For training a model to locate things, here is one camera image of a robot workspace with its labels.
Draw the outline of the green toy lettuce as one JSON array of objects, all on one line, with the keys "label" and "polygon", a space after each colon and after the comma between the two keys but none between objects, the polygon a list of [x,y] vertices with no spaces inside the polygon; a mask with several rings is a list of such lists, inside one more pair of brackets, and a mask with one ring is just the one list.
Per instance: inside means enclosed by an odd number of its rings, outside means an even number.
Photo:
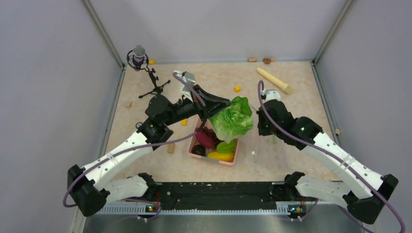
[{"label": "green toy lettuce", "polygon": [[212,116],[209,121],[216,136],[230,142],[253,129],[252,113],[248,98],[237,96],[231,100],[229,107]]}]

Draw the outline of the clear zip top bag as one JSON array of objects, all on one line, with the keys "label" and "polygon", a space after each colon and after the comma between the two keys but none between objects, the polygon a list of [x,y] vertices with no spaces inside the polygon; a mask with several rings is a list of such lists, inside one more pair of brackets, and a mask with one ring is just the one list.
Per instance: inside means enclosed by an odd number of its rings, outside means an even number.
[{"label": "clear zip top bag", "polygon": [[277,137],[274,135],[261,136],[258,133],[258,114],[257,109],[250,105],[252,110],[251,119],[253,120],[253,129],[245,135],[245,144],[250,150],[252,158],[256,161],[260,155],[265,155],[267,148],[273,148],[277,144]]}]

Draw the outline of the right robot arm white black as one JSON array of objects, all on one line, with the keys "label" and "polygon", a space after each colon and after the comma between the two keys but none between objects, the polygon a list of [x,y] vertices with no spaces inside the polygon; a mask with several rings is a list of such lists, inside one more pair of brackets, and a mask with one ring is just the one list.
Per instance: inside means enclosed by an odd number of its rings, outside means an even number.
[{"label": "right robot arm white black", "polygon": [[320,125],[306,116],[293,117],[277,99],[261,100],[257,114],[259,135],[275,135],[317,159],[341,179],[332,182],[294,172],[289,176],[292,182],[285,186],[289,199],[298,200],[303,196],[326,200],[370,225],[376,222],[384,207],[393,210],[389,198],[399,183],[394,175],[381,175],[367,168],[337,145]]}]

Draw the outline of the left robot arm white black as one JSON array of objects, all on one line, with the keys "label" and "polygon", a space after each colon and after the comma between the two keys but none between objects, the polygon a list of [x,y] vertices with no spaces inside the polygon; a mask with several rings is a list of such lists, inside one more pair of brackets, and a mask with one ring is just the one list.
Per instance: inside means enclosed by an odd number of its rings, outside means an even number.
[{"label": "left robot arm white black", "polygon": [[189,96],[177,103],[163,95],[152,97],[145,111],[147,119],[129,138],[98,160],[83,167],[74,165],[68,170],[63,205],[70,208],[67,199],[71,197],[73,206],[78,207],[83,216],[92,216],[107,203],[132,197],[153,199],[156,184],[146,173],[123,180],[112,179],[140,157],[169,144],[173,131],[168,126],[195,115],[206,121],[230,104],[230,100],[207,93],[199,85],[193,86]]}]

